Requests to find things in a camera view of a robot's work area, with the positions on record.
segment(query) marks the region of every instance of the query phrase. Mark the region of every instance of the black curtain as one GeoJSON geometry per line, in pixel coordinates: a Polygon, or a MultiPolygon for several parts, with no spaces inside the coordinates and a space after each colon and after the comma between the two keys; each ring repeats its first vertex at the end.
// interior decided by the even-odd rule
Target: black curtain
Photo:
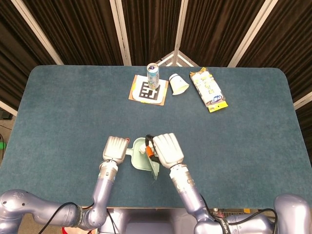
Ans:
{"type": "Polygon", "coordinates": [[[190,0],[180,51],[199,66],[228,66],[264,0],[190,0]]]}
{"type": "Polygon", "coordinates": [[[277,67],[293,101],[312,91],[312,1],[280,0],[240,60],[240,67],[277,67]]]}
{"type": "Polygon", "coordinates": [[[64,64],[123,65],[108,0],[23,0],[64,64]]]}
{"type": "Polygon", "coordinates": [[[312,101],[300,107],[296,114],[312,165],[312,101]]]}
{"type": "Polygon", "coordinates": [[[0,100],[19,108],[31,70],[55,64],[10,0],[0,1],[0,100]]]}
{"type": "Polygon", "coordinates": [[[132,65],[156,62],[175,49],[181,0],[122,0],[132,65]]]}

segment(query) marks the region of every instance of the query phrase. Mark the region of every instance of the paper cup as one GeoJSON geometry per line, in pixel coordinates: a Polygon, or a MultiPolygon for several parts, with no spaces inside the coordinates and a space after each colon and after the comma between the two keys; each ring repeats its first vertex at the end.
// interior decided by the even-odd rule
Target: paper cup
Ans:
{"type": "Polygon", "coordinates": [[[173,95],[178,95],[184,93],[185,90],[190,86],[188,83],[182,79],[178,74],[173,74],[169,77],[169,82],[171,84],[173,95]]]}

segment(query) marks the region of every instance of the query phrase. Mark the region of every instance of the table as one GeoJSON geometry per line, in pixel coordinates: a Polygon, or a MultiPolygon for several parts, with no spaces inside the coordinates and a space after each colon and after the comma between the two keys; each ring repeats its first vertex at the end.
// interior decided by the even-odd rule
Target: table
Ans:
{"type": "MultiPolygon", "coordinates": [[[[281,193],[312,204],[312,169],[285,75],[275,68],[209,70],[228,108],[209,113],[189,78],[198,67],[161,67],[180,74],[189,89],[164,106],[128,100],[145,67],[36,67],[19,107],[0,169],[0,193],[25,189],[44,199],[80,205],[91,195],[108,136],[175,133],[184,163],[210,207],[272,207],[281,193]]],[[[158,180],[119,166],[111,207],[183,207],[161,167],[158,180]]]]}

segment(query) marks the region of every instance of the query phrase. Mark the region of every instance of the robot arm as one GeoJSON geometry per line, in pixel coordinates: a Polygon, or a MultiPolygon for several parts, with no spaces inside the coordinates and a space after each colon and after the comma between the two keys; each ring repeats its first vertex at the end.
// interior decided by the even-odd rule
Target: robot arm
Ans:
{"type": "MultiPolygon", "coordinates": [[[[238,225],[227,225],[244,220],[249,215],[233,215],[227,219],[215,221],[206,210],[187,166],[183,165],[184,155],[174,134],[164,134],[153,138],[154,147],[161,164],[170,169],[170,178],[184,204],[186,211],[194,216],[197,225],[195,234],[272,234],[273,225],[264,215],[238,225]]],[[[308,203],[296,195],[281,195],[274,202],[278,213],[278,234],[310,234],[312,222],[308,203]]]]}
{"type": "MultiPolygon", "coordinates": [[[[92,230],[101,227],[106,221],[106,207],[109,195],[118,171],[118,164],[125,158],[129,141],[119,137],[108,138],[100,173],[93,192],[94,205],[89,210],[69,204],[61,208],[51,221],[51,225],[79,227],[92,230]]],[[[43,200],[24,190],[10,190],[0,196],[0,234],[17,234],[26,213],[31,213],[34,220],[46,224],[54,212],[62,205],[43,200]]]]}

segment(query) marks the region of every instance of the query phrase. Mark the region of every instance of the dustpan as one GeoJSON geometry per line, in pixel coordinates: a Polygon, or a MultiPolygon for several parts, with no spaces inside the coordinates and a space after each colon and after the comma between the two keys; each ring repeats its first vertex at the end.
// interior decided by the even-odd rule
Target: dustpan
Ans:
{"type": "Polygon", "coordinates": [[[131,156],[131,164],[139,170],[150,171],[153,174],[154,179],[157,179],[159,173],[159,164],[151,161],[146,153],[140,152],[141,145],[145,145],[145,138],[140,137],[133,142],[133,147],[127,149],[126,155],[131,156]]]}

